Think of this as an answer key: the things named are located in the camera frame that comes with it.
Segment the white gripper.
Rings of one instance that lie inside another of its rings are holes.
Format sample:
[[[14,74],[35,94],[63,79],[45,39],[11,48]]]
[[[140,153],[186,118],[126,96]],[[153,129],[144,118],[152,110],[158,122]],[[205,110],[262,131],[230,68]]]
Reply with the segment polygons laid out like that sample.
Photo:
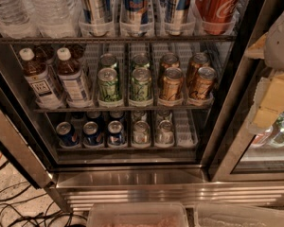
[[[249,46],[244,56],[265,60],[268,67],[284,71],[284,11],[264,33]],[[247,116],[247,129],[252,134],[268,130],[284,112],[284,72],[261,78],[255,90],[253,105]]]

